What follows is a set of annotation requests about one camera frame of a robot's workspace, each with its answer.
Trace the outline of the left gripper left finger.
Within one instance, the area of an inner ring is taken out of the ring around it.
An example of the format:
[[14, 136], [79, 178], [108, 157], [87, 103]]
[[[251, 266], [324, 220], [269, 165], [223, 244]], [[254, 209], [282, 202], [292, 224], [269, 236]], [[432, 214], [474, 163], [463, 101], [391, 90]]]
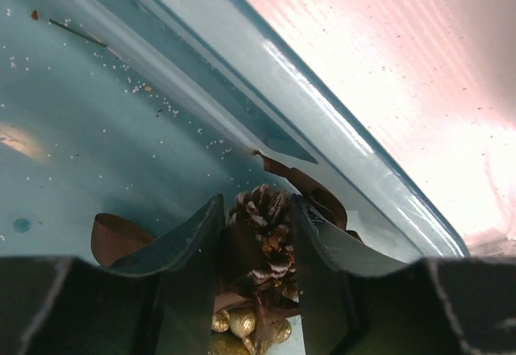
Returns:
[[223, 197], [111, 267], [77, 257], [1, 260], [4, 354], [205, 354]]

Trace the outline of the brown ribbon pile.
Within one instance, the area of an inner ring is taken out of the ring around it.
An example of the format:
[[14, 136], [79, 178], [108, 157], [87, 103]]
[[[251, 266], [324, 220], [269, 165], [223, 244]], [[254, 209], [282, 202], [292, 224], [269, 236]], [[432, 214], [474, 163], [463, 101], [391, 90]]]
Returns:
[[[343, 204], [321, 183], [297, 168], [290, 168], [263, 154], [264, 170], [287, 179], [325, 220], [363, 243], [359, 234], [347, 229]], [[123, 257], [141, 250], [156, 238], [140, 226], [117, 215], [99, 214], [94, 221], [91, 250], [99, 264], [111, 266]], [[209, 354], [267, 354], [271, 345], [287, 341], [292, 327], [288, 318], [300, 315], [297, 275], [285, 287], [258, 286], [248, 277], [256, 267], [260, 249], [246, 254], [251, 246], [246, 236], [227, 225], [218, 239], [218, 290], [214, 301], [211, 330], [214, 343]], [[229, 329], [229, 312], [249, 307], [256, 313], [256, 328], [246, 338], [238, 338]]]

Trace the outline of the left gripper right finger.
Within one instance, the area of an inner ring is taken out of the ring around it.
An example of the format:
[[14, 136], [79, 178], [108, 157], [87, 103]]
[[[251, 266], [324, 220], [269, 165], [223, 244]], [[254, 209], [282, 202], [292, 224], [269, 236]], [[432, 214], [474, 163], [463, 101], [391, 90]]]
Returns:
[[308, 354], [512, 354], [513, 257], [420, 258], [369, 248], [291, 201]]

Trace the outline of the pine cone ornament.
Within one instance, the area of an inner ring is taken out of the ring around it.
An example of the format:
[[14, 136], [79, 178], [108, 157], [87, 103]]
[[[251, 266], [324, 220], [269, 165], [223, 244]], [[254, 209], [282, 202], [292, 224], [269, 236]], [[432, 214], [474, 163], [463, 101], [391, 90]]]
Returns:
[[296, 264], [290, 204], [290, 192], [262, 184], [238, 193], [226, 213], [226, 225], [252, 242], [243, 251], [249, 254], [260, 249], [256, 267], [248, 271], [258, 286], [282, 288], [293, 281]]

